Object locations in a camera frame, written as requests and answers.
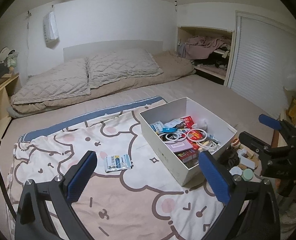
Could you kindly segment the cartoon print blanket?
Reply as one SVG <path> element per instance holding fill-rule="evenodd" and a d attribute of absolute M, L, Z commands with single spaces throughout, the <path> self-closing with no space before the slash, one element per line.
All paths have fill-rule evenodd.
<path fill-rule="evenodd" d="M 164 103 L 156 96 L 23 135 L 7 181 L 13 206 L 27 180 L 50 181 L 93 150 L 97 167 L 73 209 L 94 239 L 202 239 L 222 203 L 201 172 L 179 185 L 141 132 L 139 114 Z M 106 173 L 105 158 L 123 154 L 132 168 Z"/>

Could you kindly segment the left beige pillow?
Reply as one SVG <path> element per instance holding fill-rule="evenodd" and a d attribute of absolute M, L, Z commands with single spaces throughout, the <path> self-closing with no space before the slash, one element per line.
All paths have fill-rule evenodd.
<path fill-rule="evenodd" d="M 85 96 L 91 93 L 86 60 L 73 59 L 29 78 L 11 97 L 12 105 L 24 105 Z"/>

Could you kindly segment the pile of pink clothes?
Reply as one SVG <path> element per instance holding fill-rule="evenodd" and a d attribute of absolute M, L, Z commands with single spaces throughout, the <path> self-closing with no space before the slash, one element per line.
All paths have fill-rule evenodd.
<path fill-rule="evenodd" d="M 178 54 L 188 60 L 207 59 L 210 54 L 221 46 L 230 46 L 231 39 L 227 37 L 195 36 L 181 43 Z"/>

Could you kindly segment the beige pillow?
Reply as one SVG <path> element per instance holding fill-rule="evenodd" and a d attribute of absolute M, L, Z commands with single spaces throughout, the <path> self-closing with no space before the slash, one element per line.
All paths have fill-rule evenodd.
<path fill-rule="evenodd" d="M 29 78 L 11 97 L 12 105 L 24 105 L 85 96 L 91 93 L 86 60 L 73 59 Z"/>
<path fill-rule="evenodd" d="M 99 52 L 88 57 L 87 67 L 91 89 L 129 77 L 150 77 L 163 73 L 153 56 L 141 48 Z"/>

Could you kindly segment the white blue medicine sachet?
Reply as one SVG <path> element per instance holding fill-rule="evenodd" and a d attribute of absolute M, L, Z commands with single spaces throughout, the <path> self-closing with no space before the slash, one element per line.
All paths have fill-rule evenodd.
<path fill-rule="evenodd" d="M 110 155 L 105 158 L 104 167 L 105 172 L 109 173 L 115 171 L 129 170 L 132 168 L 132 163 L 128 154 Z"/>

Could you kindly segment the white slatted closet door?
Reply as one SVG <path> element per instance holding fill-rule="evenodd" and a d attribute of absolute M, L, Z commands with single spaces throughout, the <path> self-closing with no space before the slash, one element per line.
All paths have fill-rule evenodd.
<path fill-rule="evenodd" d="M 237 12 L 230 89 L 277 118 L 289 105 L 285 78 L 295 69 L 295 29 L 267 17 Z"/>

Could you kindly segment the red snack packet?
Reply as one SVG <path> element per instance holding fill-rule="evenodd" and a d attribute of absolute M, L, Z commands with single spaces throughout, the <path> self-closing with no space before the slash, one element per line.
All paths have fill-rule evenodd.
<path fill-rule="evenodd" d="M 191 129 L 192 126 L 194 125 L 194 121 L 193 121 L 193 119 L 192 119 L 192 117 L 190 115 L 189 116 L 183 116 L 183 117 L 180 118 L 180 120 L 181 120 L 183 128 Z"/>

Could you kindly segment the wooden bedside shelf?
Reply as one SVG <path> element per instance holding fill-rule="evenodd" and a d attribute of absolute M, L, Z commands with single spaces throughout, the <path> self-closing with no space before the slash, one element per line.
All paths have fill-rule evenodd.
<path fill-rule="evenodd" d="M 10 97 L 14 94 L 18 78 L 19 73 L 9 77 L 0 84 L 0 140 L 12 120 L 7 112 L 7 108 L 10 107 Z"/>

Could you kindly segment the pink card box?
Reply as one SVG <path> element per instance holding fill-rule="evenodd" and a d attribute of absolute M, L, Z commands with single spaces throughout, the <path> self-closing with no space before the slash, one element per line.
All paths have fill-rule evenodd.
<path fill-rule="evenodd" d="M 180 153 L 180 152 L 191 150 L 193 148 L 192 144 L 187 139 L 183 141 L 177 141 L 171 144 L 166 144 L 166 146 L 173 153 Z"/>

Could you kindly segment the green round lid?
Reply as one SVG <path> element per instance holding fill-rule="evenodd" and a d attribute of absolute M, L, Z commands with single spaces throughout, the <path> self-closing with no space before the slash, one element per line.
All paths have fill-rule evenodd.
<path fill-rule="evenodd" d="M 246 168 L 242 172 L 242 178 L 244 181 L 251 181 L 253 178 L 253 171 L 250 168 Z"/>

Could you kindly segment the white hanging bag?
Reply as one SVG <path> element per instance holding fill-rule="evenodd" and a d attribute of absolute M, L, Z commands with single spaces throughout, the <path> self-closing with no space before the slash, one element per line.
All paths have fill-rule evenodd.
<path fill-rule="evenodd" d="M 60 38 L 53 4 L 50 11 L 44 16 L 42 23 L 46 47 L 54 49 L 58 45 Z"/>

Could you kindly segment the beige folded duvet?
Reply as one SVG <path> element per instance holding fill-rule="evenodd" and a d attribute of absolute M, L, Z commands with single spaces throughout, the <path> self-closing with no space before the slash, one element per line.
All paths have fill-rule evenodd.
<path fill-rule="evenodd" d="M 195 73 L 194 67 L 190 60 L 179 57 L 174 51 L 163 51 L 162 53 L 155 54 L 152 57 L 162 69 L 162 74 L 150 77 L 129 77 L 103 85 L 96 89 L 92 89 L 89 95 L 77 96 L 68 99 L 44 101 L 33 104 L 9 106 L 7 108 L 7 112 L 13 118 L 22 118 L 25 116 L 75 105 L 77 103 L 97 99 L 129 89 L 174 81 L 180 79 L 181 77 L 189 76 Z"/>

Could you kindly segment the wall shelf with clothes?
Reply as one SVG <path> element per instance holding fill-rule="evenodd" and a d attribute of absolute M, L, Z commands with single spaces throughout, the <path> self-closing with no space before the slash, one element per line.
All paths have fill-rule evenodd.
<path fill-rule="evenodd" d="M 235 32 L 210 27 L 177 27 L 177 54 L 207 79 L 226 85 L 232 66 Z"/>

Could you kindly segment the white shoe box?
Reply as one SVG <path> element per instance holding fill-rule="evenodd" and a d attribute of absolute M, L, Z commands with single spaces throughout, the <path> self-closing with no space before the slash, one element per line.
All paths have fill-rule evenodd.
<path fill-rule="evenodd" d="M 183 128 L 180 118 L 189 115 L 194 125 L 191 129 Z M 208 150 L 219 158 L 237 133 L 223 119 L 189 98 L 147 109 L 139 116 L 143 136 L 181 186 L 200 173 L 195 164 L 200 150 Z M 173 153 L 166 146 L 185 139 L 192 144 L 191 150 Z"/>

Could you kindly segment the right beige pillow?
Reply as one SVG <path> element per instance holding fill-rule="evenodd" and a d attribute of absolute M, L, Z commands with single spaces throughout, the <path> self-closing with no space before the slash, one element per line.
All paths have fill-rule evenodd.
<path fill-rule="evenodd" d="M 150 77 L 163 73 L 153 56 L 141 48 L 99 52 L 88 57 L 87 67 L 91 89 L 129 77 Z"/>

